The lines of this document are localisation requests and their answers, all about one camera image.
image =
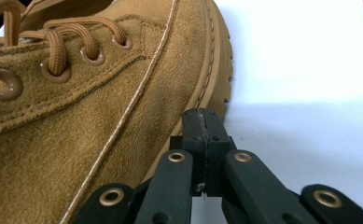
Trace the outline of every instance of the metal screw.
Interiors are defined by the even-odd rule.
[[[339,208],[342,207],[342,201],[341,199],[334,193],[324,190],[324,189],[318,189],[313,193],[315,199],[327,207],[332,208]],[[328,199],[323,198],[323,196],[329,196],[329,198],[332,199],[333,202],[329,201]]]
[[[120,203],[124,197],[123,189],[108,189],[100,196],[100,204],[103,206],[112,206]]]
[[[238,152],[238,153],[234,154],[234,159],[236,159],[237,161],[241,161],[241,162],[249,162],[253,158],[245,152]]]
[[[175,152],[175,153],[170,154],[168,159],[169,159],[169,161],[180,162],[185,159],[185,156],[182,153]]]

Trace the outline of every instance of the white surface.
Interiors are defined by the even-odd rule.
[[[225,126],[300,193],[331,186],[363,207],[362,0],[216,0],[233,45]],[[226,223],[194,199],[192,223]]]

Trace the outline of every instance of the rubber sole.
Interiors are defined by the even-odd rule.
[[[230,33],[214,1],[205,0],[205,3],[207,5],[207,10],[205,11],[207,19],[206,28],[212,32],[207,32],[206,56],[201,75],[185,110],[193,107],[209,108],[216,111],[224,119],[225,103],[230,99],[230,79],[233,74]],[[180,135],[181,131],[182,124],[180,119],[170,136]],[[167,138],[142,182],[154,175],[161,155],[169,150],[170,136]]]

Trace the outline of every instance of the tan suede shoe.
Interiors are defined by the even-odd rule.
[[[69,222],[100,186],[149,177],[184,110],[224,115],[231,47],[212,0],[117,0],[16,47],[19,10],[0,0],[0,223]]]
[[[112,1],[33,0],[23,13],[21,31],[41,29],[49,20],[90,16],[104,10]]]

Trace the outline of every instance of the tan shoelace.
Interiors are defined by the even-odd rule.
[[[113,39],[121,45],[126,44],[126,35],[113,21],[101,17],[81,17],[47,21],[41,31],[25,31],[19,34],[21,12],[24,6],[17,0],[0,0],[0,15],[4,13],[5,36],[0,38],[4,47],[24,45],[19,39],[40,39],[49,42],[48,70],[51,75],[59,77],[67,66],[67,55],[62,35],[75,33],[82,38],[86,56],[95,60],[99,47],[89,30],[83,25],[102,24],[112,31]]]

